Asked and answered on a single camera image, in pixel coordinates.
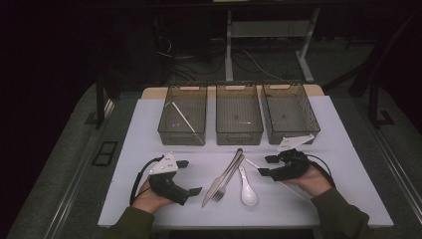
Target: fork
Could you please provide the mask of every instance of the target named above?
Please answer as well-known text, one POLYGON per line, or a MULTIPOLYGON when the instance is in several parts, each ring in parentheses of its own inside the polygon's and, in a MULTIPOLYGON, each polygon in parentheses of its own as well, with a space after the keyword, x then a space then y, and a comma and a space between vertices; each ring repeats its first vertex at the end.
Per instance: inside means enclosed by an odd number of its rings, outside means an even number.
POLYGON ((218 190, 215 192, 212 199, 214 201, 219 201, 221 198, 223 198, 224 194, 226 194, 226 186, 229 183, 230 179, 232 178, 233 174, 235 173, 236 169, 239 167, 240 163, 243 161, 243 158, 245 158, 245 155, 240 155, 239 159, 235 162, 235 164, 230 168, 230 174, 227 177, 226 181, 224 182, 223 186, 218 188, 218 190))

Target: transparent storage container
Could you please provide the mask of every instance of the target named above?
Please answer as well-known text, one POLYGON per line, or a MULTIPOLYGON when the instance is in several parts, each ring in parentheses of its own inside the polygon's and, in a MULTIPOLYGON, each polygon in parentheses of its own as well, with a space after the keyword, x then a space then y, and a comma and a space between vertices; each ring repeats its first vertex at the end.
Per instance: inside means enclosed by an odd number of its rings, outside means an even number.
POLYGON ((263 81, 261 102, 270 144, 280 144, 283 137, 309 134, 317 137, 320 132, 302 84, 263 81))
POLYGON ((164 145, 205 145, 207 84, 168 87, 158 133, 164 145))
POLYGON ((259 145, 264 131, 258 92, 253 82, 216 86, 218 145, 259 145))

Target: white plastic spoon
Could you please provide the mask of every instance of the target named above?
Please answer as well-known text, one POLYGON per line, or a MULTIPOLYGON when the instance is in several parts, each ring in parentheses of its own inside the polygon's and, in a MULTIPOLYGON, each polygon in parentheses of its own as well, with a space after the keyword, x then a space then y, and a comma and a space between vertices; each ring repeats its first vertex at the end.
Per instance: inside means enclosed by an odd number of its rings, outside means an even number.
POLYGON ((240 174, 242 175, 242 201, 248 206, 253 206, 258 202, 258 196, 252 190, 252 187, 249 185, 248 178, 246 177, 245 168, 239 166, 240 174))

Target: sleeve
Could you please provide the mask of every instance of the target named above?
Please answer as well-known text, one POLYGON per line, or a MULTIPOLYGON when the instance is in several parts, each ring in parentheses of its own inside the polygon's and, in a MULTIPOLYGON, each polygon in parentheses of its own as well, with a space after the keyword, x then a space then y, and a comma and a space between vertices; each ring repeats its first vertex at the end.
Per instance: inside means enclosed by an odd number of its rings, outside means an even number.
POLYGON ((378 238, 369 228, 369 216, 350 205, 332 188, 312 199, 319 216, 320 232, 324 239, 378 238))
POLYGON ((134 207, 127 207, 118 221, 105 232, 105 239, 148 239, 154 216, 134 207))

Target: white tabletop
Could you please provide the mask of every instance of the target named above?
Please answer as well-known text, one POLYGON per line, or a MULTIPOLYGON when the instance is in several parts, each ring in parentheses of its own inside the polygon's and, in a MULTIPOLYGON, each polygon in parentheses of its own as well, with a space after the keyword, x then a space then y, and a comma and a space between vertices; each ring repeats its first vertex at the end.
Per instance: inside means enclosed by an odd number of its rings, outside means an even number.
MULTIPOLYGON (((320 157, 328 164, 338 191, 350 204, 370 216, 370 227, 392 226, 393 222, 363 168, 330 98, 310 97, 310 102, 320 133, 313 144, 302 145, 298 150, 320 157)), ((155 229, 312 228, 319 225, 317 211, 308 199, 274 182, 270 177, 262 177, 246 161, 242 165, 258 194, 258 204, 247 206, 242 203, 242 181, 237 171, 223 199, 219 202, 210 200, 202 208, 209 186, 227 167, 238 147, 243 148, 246 158, 259 166, 274 168, 281 165, 267 164, 264 157, 277 154, 277 146, 268 144, 265 131, 260 145, 217 145, 215 99, 208 100, 204 146, 163 145, 157 132, 163 104, 164 99, 138 101, 110 183, 99 226, 108 227, 118 220, 128 206, 137 173, 148 161, 170 151, 176 160, 189 161, 187 168, 177 171, 174 182, 184 189, 203 189, 198 196, 190 197, 184 206, 172 204, 161 208, 155 214, 155 229)), ((304 194, 296 187, 293 189, 304 194)))

